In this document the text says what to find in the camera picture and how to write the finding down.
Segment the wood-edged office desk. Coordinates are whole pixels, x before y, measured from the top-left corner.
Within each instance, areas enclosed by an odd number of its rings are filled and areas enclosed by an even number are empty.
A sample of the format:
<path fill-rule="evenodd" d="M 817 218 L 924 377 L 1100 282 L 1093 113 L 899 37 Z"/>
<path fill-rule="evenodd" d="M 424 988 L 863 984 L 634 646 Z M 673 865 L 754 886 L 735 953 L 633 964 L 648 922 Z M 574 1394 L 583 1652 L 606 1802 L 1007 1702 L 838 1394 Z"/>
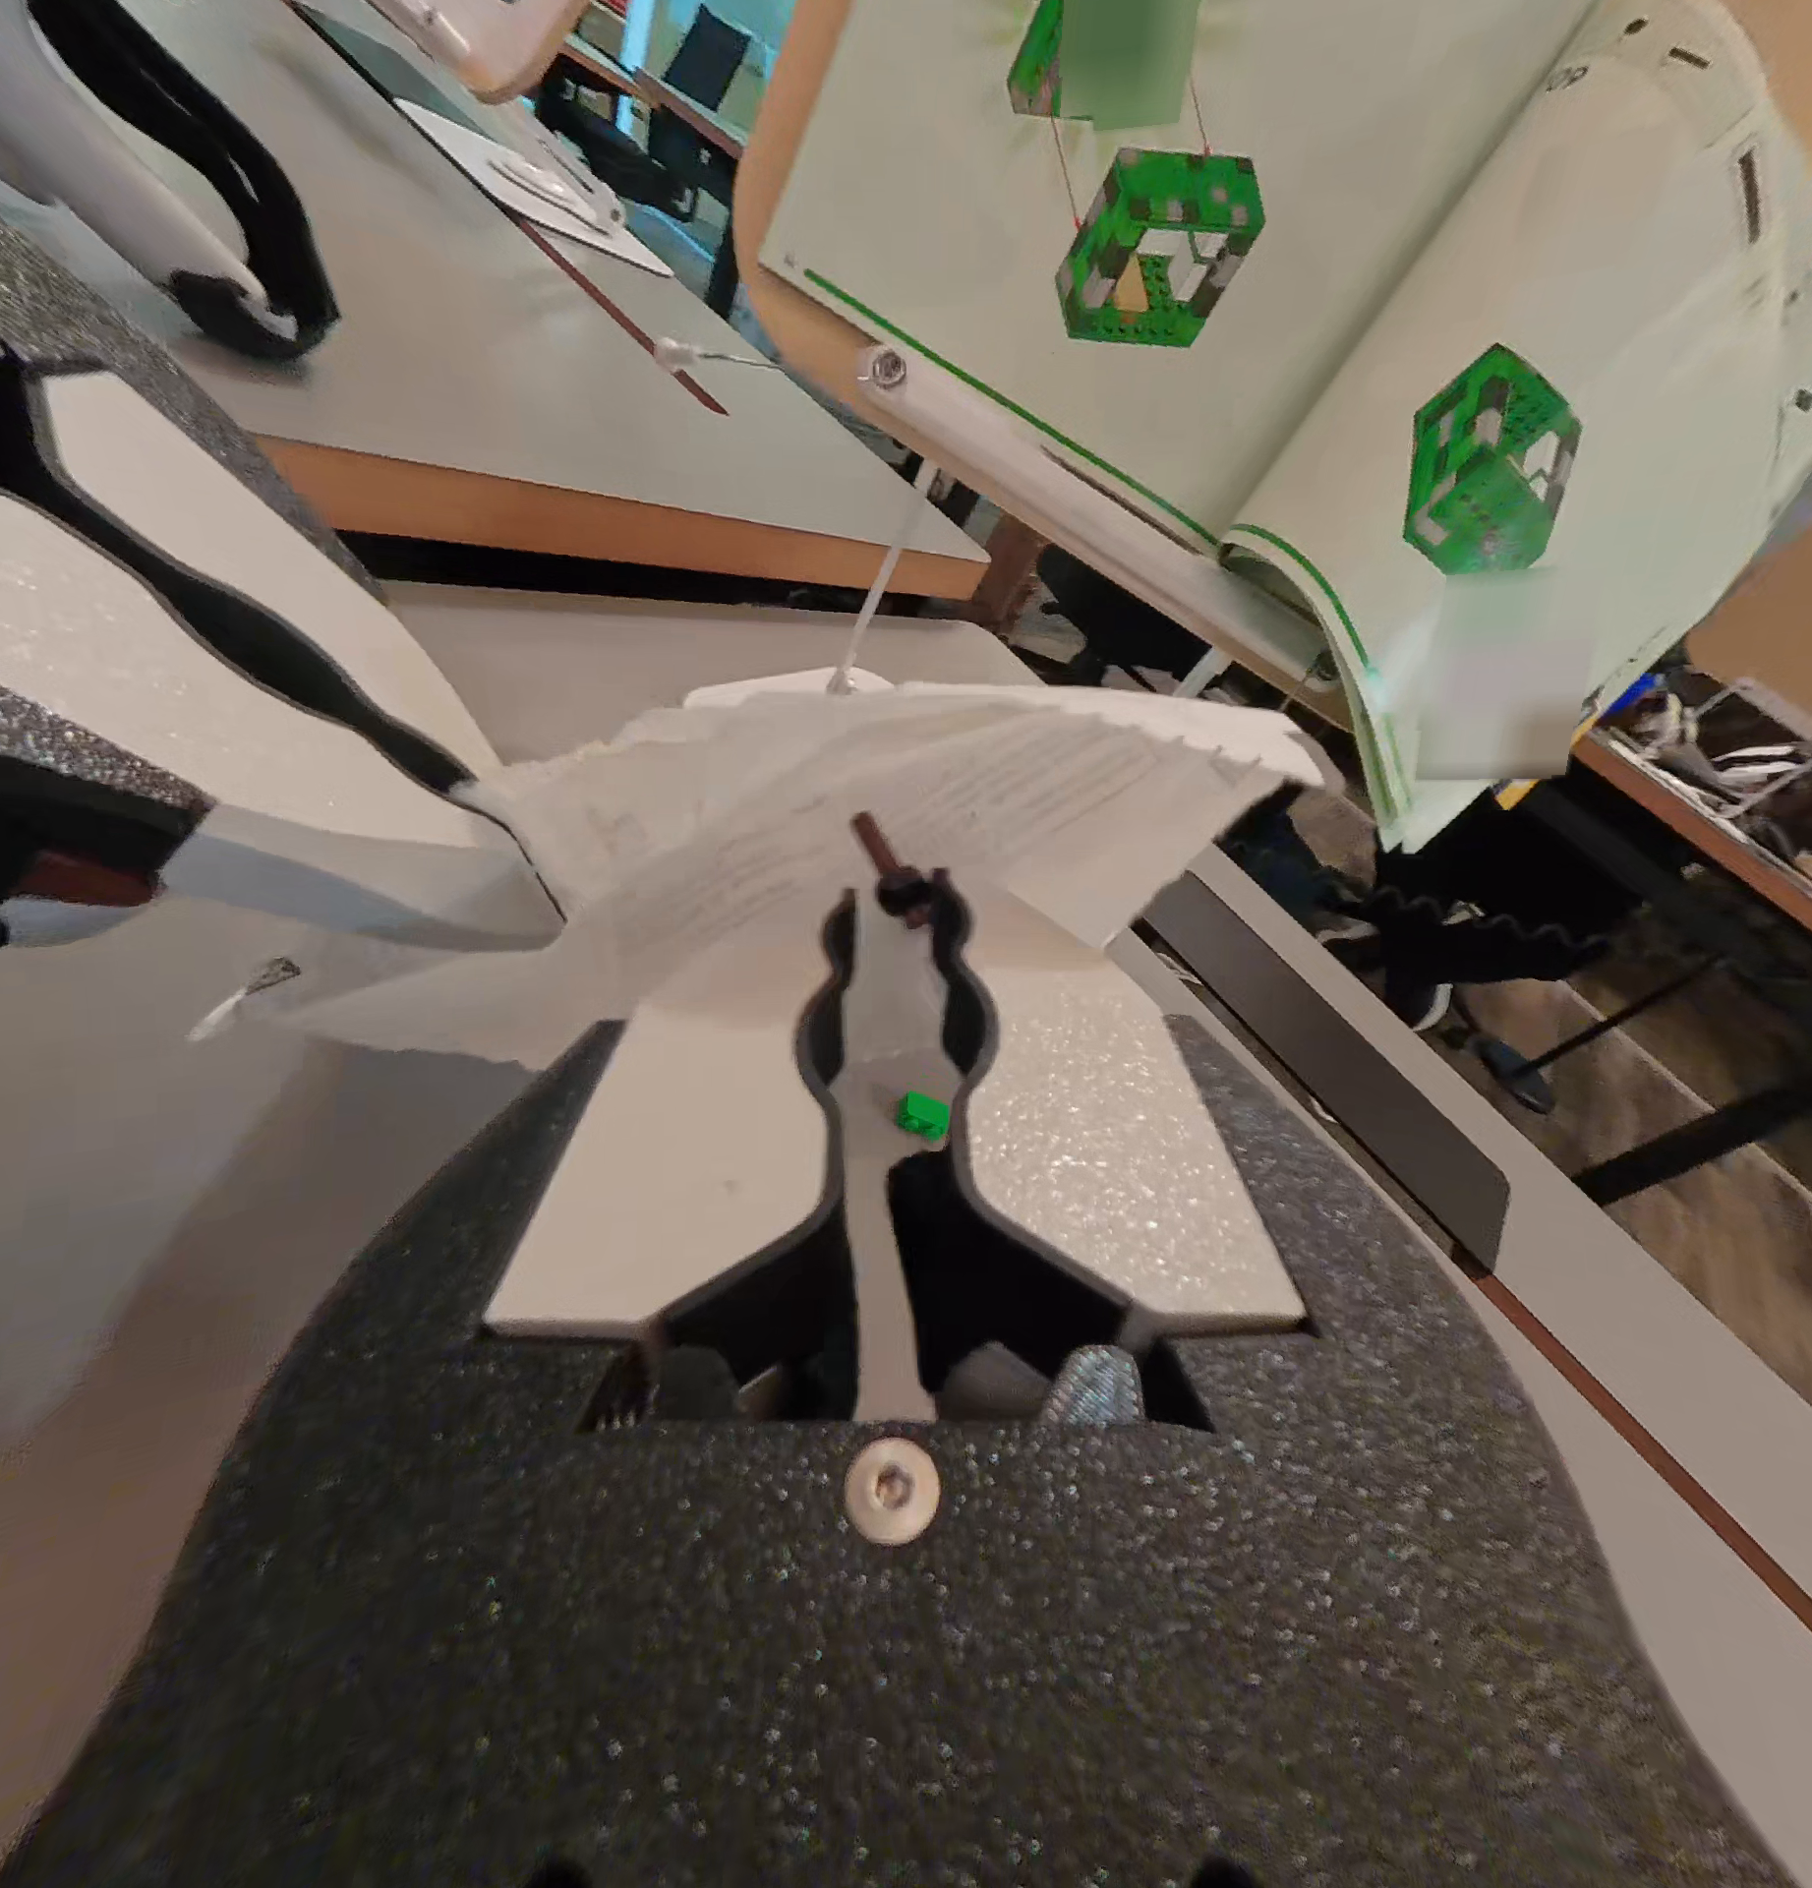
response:
<path fill-rule="evenodd" d="M 1600 730 L 1576 741 L 1575 758 L 1654 816 L 1703 860 L 1722 867 L 1812 935 L 1812 881 L 1737 830 L 1735 822 L 1709 810 L 1697 801 L 1693 788 L 1652 767 L 1631 746 Z"/>

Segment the brown toy handle piece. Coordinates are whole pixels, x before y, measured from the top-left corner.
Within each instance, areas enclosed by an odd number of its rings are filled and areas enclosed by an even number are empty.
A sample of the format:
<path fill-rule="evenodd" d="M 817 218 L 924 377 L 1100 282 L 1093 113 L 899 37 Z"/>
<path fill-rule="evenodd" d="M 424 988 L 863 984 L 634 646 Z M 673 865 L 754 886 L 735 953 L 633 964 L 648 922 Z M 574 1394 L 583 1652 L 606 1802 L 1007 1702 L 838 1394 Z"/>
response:
<path fill-rule="evenodd" d="M 874 899 L 882 912 L 908 928 L 928 926 L 940 901 L 943 876 L 903 862 L 871 810 L 851 816 L 849 826 L 872 865 Z"/>

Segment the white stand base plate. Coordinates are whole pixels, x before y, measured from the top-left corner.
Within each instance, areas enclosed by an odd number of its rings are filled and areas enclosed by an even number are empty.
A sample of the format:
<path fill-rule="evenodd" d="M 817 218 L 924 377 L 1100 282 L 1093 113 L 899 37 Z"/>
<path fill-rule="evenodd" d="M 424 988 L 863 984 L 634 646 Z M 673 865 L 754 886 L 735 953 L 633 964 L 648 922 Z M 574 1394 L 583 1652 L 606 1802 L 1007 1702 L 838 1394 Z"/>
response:
<path fill-rule="evenodd" d="M 773 675 L 737 679 L 700 687 L 682 697 L 688 709 L 730 709 L 766 697 L 860 697 L 860 695 L 1006 695 L 1028 691 L 1032 683 L 883 679 L 867 667 L 815 667 Z"/>
<path fill-rule="evenodd" d="M 511 214 L 648 274 L 673 276 L 671 266 L 634 235 L 622 200 L 597 176 L 580 178 L 552 170 L 421 103 L 394 105 L 426 140 Z"/>

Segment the toy brick instruction booklet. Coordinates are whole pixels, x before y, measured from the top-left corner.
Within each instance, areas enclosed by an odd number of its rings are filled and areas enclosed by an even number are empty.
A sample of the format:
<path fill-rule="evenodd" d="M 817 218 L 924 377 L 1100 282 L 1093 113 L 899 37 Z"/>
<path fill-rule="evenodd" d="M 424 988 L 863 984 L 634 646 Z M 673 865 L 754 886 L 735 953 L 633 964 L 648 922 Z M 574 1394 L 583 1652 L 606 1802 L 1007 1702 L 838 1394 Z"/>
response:
<path fill-rule="evenodd" d="M 764 246 L 1320 634 L 1389 847 L 1812 520 L 1812 3 L 849 3 Z"/>

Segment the white printed paper bag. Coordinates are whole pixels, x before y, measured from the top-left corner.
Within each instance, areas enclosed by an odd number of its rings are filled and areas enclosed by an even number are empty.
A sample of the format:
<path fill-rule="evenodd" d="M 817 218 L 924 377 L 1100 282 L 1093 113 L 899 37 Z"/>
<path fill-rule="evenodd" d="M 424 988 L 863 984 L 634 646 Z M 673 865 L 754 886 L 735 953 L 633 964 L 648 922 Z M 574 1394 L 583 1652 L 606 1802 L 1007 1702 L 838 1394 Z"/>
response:
<path fill-rule="evenodd" d="M 752 918 L 871 883 L 860 810 L 903 862 L 999 885 L 1100 948 L 1253 805 L 1326 778 L 1295 720 L 1203 697 L 1034 683 L 652 709 L 477 792 L 547 867 L 554 941 L 443 955 L 334 935 L 263 964 L 190 1040 L 257 1022 L 539 1071 Z"/>

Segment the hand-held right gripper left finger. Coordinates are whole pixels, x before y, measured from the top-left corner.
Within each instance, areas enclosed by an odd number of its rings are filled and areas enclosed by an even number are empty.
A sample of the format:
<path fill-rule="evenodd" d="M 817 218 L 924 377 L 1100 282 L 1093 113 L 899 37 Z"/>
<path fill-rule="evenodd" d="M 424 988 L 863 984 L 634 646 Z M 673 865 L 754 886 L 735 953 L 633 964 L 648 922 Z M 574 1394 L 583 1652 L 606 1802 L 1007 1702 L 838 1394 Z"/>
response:
<path fill-rule="evenodd" d="M 499 1338 L 791 1369 L 799 1410 L 857 1402 L 846 1210 L 843 999 L 855 894 L 807 894 L 642 999 L 483 1315 Z"/>

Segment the black office chair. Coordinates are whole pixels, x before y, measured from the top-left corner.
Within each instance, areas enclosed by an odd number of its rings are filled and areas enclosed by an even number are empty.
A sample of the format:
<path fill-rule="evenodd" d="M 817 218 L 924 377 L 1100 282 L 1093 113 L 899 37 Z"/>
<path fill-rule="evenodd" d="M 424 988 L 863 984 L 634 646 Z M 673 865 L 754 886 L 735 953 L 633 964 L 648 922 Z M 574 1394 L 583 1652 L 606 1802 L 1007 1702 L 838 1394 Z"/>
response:
<path fill-rule="evenodd" d="M 639 95 L 649 112 L 636 200 L 678 223 L 697 216 L 702 197 L 722 211 L 707 289 L 707 302 L 721 318 L 731 318 L 739 289 L 733 194 L 746 149 L 746 136 L 722 127 L 721 103 L 749 48 L 746 32 L 700 3 L 655 93 Z"/>

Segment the wood-edged pale desk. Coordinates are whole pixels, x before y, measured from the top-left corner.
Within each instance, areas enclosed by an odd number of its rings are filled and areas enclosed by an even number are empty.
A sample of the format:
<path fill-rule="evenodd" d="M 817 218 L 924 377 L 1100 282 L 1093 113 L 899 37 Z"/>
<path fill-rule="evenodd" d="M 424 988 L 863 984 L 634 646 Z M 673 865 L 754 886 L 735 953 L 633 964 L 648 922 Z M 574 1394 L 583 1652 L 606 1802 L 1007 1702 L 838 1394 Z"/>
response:
<path fill-rule="evenodd" d="M 778 368 L 678 378 L 658 338 L 739 350 L 673 276 L 528 232 L 288 3 L 134 3 L 278 157 L 342 308 L 299 361 L 203 338 L 64 211 L 21 226 L 178 356 L 336 530 L 864 589 L 904 520 L 908 593 L 984 549 Z"/>

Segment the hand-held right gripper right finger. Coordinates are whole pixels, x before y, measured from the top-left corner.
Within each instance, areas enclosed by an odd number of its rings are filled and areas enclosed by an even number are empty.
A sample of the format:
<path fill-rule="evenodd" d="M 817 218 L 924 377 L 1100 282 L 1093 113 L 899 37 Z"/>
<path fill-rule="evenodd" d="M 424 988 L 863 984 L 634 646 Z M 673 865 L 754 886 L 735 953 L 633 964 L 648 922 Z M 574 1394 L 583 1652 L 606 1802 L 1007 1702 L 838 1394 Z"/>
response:
<path fill-rule="evenodd" d="M 1209 1423 L 1178 1342 L 1309 1309 L 1167 1018 L 1007 890 L 940 885 L 928 937 L 954 1095 L 888 1207 L 932 1411 Z"/>

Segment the grey desk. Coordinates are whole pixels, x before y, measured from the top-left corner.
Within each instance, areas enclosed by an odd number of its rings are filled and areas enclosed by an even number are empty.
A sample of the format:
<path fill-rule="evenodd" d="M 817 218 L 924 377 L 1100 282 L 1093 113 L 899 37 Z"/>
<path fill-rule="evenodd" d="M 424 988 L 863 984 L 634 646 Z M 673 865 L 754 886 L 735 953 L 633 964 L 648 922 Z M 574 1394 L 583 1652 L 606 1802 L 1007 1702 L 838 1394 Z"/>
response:
<path fill-rule="evenodd" d="M 626 1428 L 483 1330 L 623 1025 L 190 1040 L 324 944 L 0 950 L 0 1883 L 1812 1883 L 1812 1410 L 1479 1100 L 1488 1277 L 1119 946 L 1306 1330 L 946 1421 L 851 1046 L 857 1415 Z"/>

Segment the white book stand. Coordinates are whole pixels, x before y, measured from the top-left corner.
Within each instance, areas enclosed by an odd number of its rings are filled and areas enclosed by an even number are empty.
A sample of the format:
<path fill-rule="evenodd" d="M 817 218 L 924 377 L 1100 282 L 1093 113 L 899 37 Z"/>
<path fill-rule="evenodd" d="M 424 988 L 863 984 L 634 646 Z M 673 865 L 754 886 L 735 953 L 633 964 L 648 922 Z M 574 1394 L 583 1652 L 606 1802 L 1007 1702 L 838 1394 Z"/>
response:
<path fill-rule="evenodd" d="M 914 509 L 928 498 L 930 487 L 936 484 L 937 475 L 937 461 L 930 454 L 919 454 L 908 509 L 894 535 L 894 544 L 882 558 L 877 575 L 871 579 L 842 660 L 826 671 L 822 683 L 825 695 L 855 692 L 855 670 L 867 631 L 882 597 L 894 586 L 894 572 L 903 561 Z M 1222 638 L 1240 638 L 1242 628 L 1228 609 L 1238 595 L 1228 589 L 1227 575 L 1219 564 L 1202 558 L 1174 535 L 1154 528 L 1146 518 L 1127 513 L 1119 503 L 1093 488 L 1067 490 L 1069 483 L 1069 478 L 1043 479 L 1036 494 L 1055 505 L 1054 523 L 1062 526 L 1062 535 L 1074 537 L 1079 552 L 1088 553 L 1088 561 L 1109 582 L 1121 579 L 1132 584 L 1138 595 L 1164 614 L 1180 621 L 1189 631 L 1202 634 L 1217 649 L 1222 644 Z"/>

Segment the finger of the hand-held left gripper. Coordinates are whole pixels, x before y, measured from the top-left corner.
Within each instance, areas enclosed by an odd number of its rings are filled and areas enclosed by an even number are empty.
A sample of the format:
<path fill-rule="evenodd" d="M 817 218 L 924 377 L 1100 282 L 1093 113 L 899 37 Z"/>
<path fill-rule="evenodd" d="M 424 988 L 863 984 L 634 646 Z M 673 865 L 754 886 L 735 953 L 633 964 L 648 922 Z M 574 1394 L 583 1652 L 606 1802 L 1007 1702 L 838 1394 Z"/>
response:
<path fill-rule="evenodd" d="M 563 930 L 505 827 L 235 670 L 117 558 L 3 490 L 0 760 L 192 899 L 454 953 Z"/>
<path fill-rule="evenodd" d="M 429 789 L 499 768 L 392 609 L 105 368 L 19 368 L 19 494 L 151 587 L 196 638 Z"/>

